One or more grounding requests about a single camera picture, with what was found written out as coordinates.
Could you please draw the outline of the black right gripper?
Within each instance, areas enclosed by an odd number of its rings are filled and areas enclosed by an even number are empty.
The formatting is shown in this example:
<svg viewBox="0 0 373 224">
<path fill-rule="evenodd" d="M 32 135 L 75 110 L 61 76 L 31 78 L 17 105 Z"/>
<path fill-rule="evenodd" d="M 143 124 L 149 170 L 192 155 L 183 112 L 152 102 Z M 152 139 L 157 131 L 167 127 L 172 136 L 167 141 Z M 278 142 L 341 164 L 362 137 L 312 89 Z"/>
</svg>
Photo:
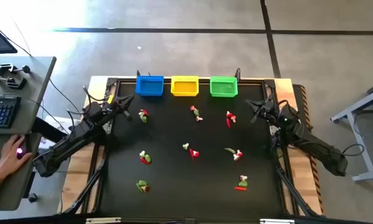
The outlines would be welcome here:
<svg viewBox="0 0 373 224">
<path fill-rule="evenodd" d="M 248 104 L 252 111 L 255 111 L 251 119 L 251 124 L 254 124 L 257 119 L 262 117 L 268 120 L 276 120 L 278 117 L 278 113 L 276 112 L 275 104 L 273 101 L 265 101 L 264 105 L 263 101 L 245 100 L 245 102 Z"/>
</svg>

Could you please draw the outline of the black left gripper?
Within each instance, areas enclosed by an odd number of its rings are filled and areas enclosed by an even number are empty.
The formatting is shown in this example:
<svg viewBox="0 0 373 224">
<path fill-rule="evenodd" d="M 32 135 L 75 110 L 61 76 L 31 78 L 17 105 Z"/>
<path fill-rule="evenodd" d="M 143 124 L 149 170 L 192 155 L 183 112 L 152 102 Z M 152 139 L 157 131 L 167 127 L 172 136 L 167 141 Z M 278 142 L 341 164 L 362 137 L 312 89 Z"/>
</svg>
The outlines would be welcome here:
<svg viewBox="0 0 373 224">
<path fill-rule="evenodd" d="M 134 95 L 126 95 L 117 98 L 117 101 L 111 103 L 104 103 L 103 113 L 106 115 L 116 116 L 117 114 L 123 114 L 128 122 L 132 121 L 132 116 L 127 109 L 134 99 Z"/>
</svg>

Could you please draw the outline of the blue plastic basket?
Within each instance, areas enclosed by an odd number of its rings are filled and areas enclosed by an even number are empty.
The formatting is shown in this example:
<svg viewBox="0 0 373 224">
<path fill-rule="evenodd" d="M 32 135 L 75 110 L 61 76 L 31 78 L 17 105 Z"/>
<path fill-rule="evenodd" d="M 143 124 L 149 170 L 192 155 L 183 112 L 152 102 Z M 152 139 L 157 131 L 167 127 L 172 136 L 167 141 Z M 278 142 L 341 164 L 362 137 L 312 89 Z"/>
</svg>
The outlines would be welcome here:
<svg viewBox="0 0 373 224">
<path fill-rule="evenodd" d="M 138 76 L 136 93 L 141 96 L 162 96 L 163 85 L 163 76 Z"/>
</svg>

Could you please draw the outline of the green plastic basket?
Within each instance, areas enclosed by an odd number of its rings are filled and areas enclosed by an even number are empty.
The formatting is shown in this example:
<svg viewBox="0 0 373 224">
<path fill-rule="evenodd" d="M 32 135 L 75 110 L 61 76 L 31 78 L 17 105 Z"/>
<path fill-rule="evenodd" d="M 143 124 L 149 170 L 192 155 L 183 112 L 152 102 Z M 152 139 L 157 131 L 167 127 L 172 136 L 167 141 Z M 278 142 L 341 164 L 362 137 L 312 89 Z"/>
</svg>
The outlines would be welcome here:
<svg viewBox="0 0 373 224">
<path fill-rule="evenodd" d="M 238 94 L 236 77 L 211 77 L 210 93 L 213 97 L 233 98 Z"/>
</svg>

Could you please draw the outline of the yellow plastic basket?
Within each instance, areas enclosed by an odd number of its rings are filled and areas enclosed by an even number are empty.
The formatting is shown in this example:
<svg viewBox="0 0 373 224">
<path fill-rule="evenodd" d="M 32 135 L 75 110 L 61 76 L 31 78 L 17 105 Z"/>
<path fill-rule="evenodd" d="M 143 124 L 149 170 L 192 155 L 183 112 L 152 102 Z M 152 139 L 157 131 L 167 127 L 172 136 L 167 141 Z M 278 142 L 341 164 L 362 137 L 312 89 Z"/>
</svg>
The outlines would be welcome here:
<svg viewBox="0 0 373 224">
<path fill-rule="evenodd" d="M 196 96 L 199 93 L 199 77 L 172 76 L 170 91 L 174 96 Z"/>
</svg>

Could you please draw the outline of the white paper sheets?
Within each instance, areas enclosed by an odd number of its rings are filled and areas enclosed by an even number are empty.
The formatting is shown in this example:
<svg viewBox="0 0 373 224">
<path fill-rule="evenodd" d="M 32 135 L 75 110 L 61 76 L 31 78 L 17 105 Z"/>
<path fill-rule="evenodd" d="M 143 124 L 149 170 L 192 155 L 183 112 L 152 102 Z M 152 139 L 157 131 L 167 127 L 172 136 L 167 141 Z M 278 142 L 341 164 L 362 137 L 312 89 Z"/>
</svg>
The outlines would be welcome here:
<svg viewBox="0 0 373 224">
<path fill-rule="evenodd" d="M 71 118 L 63 118 L 63 117 L 51 117 L 51 116 L 46 116 L 44 121 L 48 122 L 51 126 L 57 128 L 59 131 L 63 133 L 68 133 L 70 134 L 71 132 L 71 127 L 72 127 L 72 121 Z M 55 143 L 46 139 L 42 138 L 40 140 L 39 144 L 39 150 L 47 150 L 50 146 L 53 146 Z"/>
</svg>

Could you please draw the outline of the black desk leg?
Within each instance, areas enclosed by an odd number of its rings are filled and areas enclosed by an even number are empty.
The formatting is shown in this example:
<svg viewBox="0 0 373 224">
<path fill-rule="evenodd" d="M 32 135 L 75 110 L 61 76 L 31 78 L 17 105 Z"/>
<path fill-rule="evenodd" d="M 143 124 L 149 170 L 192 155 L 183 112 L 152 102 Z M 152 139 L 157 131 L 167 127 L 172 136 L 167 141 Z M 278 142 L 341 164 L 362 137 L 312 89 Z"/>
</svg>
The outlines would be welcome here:
<svg viewBox="0 0 373 224">
<path fill-rule="evenodd" d="M 48 124 L 46 121 L 44 121 L 40 118 L 35 119 L 35 121 L 33 123 L 33 126 L 32 126 L 32 129 L 31 129 L 31 132 L 32 133 L 39 133 L 45 139 L 48 139 L 49 141 L 52 141 L 52 142 L 55 142 L 55 143 L 61 141 L 64 137 L 67 136 L 67 134 L 58 130 L 57 128 L 55 128 L 51 124 Z"/>
</svg>

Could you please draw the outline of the grey side desk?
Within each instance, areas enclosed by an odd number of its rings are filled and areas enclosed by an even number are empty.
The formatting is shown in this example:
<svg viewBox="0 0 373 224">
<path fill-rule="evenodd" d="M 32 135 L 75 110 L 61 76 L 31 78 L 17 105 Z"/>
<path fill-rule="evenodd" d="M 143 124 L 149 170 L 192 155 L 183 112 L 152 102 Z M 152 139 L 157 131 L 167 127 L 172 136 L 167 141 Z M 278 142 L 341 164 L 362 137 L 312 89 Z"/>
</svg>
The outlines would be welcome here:
<svg viewBox="0 0 373 224">
<path fill-rule="evenodd" d="M 27 65 L 31 69 L 30 74 L 18 73 L 27 80 L 25 87 L 21 90 L 12 90 L 0 83 L 0 95 L 18 95 L 21 97 L 20 108 L 12 127 L 0 129 L 0 156 L 4 143 L 13 134 L 25 135 L 22 147 L 26 152 L 36 155 L 42 135 L 33 133 L 32 127 L 56 60 L 55 57 L 0 56 L 0 63 L 11 63 L 18 68 Z M 32 161 L 29 160 L 19 170 L 5 178 L 0 186 L 0 211 L 16 210 L 19 207 L 31 175 Z"/>
</svg>

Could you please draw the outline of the black table mat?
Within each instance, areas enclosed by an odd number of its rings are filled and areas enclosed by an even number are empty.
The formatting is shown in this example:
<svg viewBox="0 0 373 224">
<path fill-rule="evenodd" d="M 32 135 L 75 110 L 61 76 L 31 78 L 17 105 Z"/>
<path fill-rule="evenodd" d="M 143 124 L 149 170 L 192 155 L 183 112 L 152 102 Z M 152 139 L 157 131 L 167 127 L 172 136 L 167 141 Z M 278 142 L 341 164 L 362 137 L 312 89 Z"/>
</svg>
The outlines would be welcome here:
<svg viewBox="0 0 373 224">
<path fill-rule="evenodd" d="M 100 211 L 123 218 L 194 218 L 197 220 L 256 220 L 282 212 L 279 182 L 270 154 L 268 124 L 257 120 L 245 100 L 264 98 L 261 85 L 241 85 L 234 98 L 210 95 L 200 86 L 195 97 L 176 97 L 165 89 L 161 97 L 136 96 L 132 121 L 118 116 L 115 138 L 108 143 L 108 166 Z M 190 106 L 199 111 L 197 122 Z M 139 112 L 148 112 L 143 123 Z M 227 127 L 226 112 L 236 116 Z M 188 143 L 188 150 L 183 145 Z M 224 148 L 242 152 L 235 161 Z M 189 149 L 198 151 L 191 158 Z M 145 151 L 150 165 L 141 161 Z M 239 176 L 247 176 L 246 191 Z M 140 192 L 138 181 L 150 186 Z"/>
</svg>

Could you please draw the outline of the yellow black hazard tape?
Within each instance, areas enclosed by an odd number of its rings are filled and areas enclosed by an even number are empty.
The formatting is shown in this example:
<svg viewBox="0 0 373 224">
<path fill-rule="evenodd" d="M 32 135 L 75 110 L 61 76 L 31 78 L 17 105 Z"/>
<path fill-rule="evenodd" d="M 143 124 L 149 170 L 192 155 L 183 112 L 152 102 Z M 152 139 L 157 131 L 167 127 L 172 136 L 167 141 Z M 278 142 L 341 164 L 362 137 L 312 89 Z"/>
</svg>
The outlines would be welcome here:
<svg viewBox="0 0 373 224">
<path fill-rule="evenodd" d="M 306 128 L 309 133 L 311 133 L 311 130 L 313 129 L 313 126 L 311 125 L 310 122 L 310 115 L 309 115 L 309 109 L 308 109 L 308 102 L 306 98 L 306 90 L 303 85 L 300 86 L 301 93 L 302 93 L 302 100 L 303 100 L 303 110 L 304 110 L 304 115 L 305 115 L 305 123 L 306 123 Z M 313 173 L 313 179 L 316 187 L 316 194 L 318 198 L 318 203 L 319 203 L 319 208 L 321 214 L 323 214 L 323 202 L 321 198 L 321 188 L 320 188 L 320 179 L 319 179 L 319 174 L 317 170 L 317 161 L 314 157 L 308 156 L 311 164 L 311 170 Z"/>
</svg>

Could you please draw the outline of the grey metal stand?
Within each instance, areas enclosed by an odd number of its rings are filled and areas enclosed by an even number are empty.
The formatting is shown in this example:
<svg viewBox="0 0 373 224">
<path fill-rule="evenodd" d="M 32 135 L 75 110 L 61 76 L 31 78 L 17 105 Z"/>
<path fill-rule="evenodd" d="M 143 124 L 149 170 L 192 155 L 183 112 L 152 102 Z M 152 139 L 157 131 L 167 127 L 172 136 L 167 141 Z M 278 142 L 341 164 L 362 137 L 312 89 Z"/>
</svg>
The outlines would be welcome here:
<svg viewBox="0 0 373 224">
<path fill-rule="evenodd" d="M 330 117 L 330 120 L 333 123 L 338 123 L 342 119 L 346 118 L 352 129 L 356 143 L 354 145 L 348 146 L 346 148 L 346 151 L 353 146 L 360 147 L 360 153 L 355 155 L 350 154 L 350 156 L 362 156 L 367 168 L 367 172 L 352 176 L 352 180 L 355 182 L 373 179 L 373 163 L 364 142 L 365 138 L 373 136 L 373 132 L 362 133 L 357 125 L 358 118 L 361 115 L 366 114 L 373 114 L 373 87 L 369 88 L 366 91 L 366 95 L 364 98 L 358 100 L 357 102 L 343 109 L 341 112 Z"/>
</svg>

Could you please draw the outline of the black desk clamp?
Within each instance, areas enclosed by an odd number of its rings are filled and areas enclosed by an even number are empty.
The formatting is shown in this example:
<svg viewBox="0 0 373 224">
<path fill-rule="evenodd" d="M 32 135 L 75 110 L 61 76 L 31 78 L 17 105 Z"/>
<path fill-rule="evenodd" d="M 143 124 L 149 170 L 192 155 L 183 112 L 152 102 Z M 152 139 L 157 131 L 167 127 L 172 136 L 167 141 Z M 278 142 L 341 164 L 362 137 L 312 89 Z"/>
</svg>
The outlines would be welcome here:
<svg viewBox="0 0 373 224">
<path fill-rule="evenodd" d="M 0 82 L 3 82 L 10 89 L 21 90 L 27 83 L 27 80 L 25 78 L 16 80 L 15 78 L 12 78 L 12 77 L 3 78 L 2 76 L 0 76 Z"/>
<path fill-rule="evenodd" d="M 30 73 L 30 67 L 28 65 L 22 66 L 22 68 L 17 68 L 12 63 L 0 63 L 0 75 L 5 73 L 17 74 L 18 72 Z"/>
</svg>

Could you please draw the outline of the black backlit keyboard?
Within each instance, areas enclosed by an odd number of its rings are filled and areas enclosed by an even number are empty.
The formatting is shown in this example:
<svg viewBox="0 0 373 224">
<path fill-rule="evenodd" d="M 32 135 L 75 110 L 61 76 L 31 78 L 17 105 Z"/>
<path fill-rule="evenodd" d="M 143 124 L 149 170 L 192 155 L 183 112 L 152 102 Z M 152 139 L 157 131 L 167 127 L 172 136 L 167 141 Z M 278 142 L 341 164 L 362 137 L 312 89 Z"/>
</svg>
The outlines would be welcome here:
<svg viewBox="0 0 373 224">
<path fill-rule="evenodd" d="M 20 102 L 21 98 L 18 96 L 0 96 L 0 128 L 11 128 Z"/>
</svg>

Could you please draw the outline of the person's hand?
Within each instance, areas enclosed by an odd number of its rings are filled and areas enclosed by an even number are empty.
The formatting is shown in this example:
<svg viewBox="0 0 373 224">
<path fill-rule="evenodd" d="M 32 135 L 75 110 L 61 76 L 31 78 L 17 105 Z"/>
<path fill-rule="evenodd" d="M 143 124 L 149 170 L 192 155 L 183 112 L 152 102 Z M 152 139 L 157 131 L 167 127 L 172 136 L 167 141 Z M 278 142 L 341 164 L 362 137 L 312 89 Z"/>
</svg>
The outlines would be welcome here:
<svg viewBox="0 0 373 224">
<path fill-rule="evenodd" d="M 13 135 L 3 145 L 0 158 L 0 180 L 5 179 L 10 174 L 17 171 L 32 156 L 31 152 L 18 158 L 18 149 L 24 142 L 25 136 Z"/>
</svg>

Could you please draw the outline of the white metal bracket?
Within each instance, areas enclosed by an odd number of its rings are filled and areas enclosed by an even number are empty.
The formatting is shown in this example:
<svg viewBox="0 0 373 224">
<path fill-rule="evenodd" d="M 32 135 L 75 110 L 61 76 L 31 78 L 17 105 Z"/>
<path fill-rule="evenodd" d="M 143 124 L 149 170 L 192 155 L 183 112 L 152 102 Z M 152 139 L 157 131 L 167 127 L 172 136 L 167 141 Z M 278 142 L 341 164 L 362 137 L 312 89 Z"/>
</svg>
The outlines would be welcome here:
<svg viewBox="0 0 373 224">
<path fill-rule="evenodd" d="M 120 217 L 87 218 L 85 224 L 111 224 L 121 223 Z"/>
<path fill-rule="evenodd" d="M 294 220 L 287 220 L 287 219 L 266 219 L 261 218 L 259 220 L 260 224 L 295 224 Z"/>
</svg>

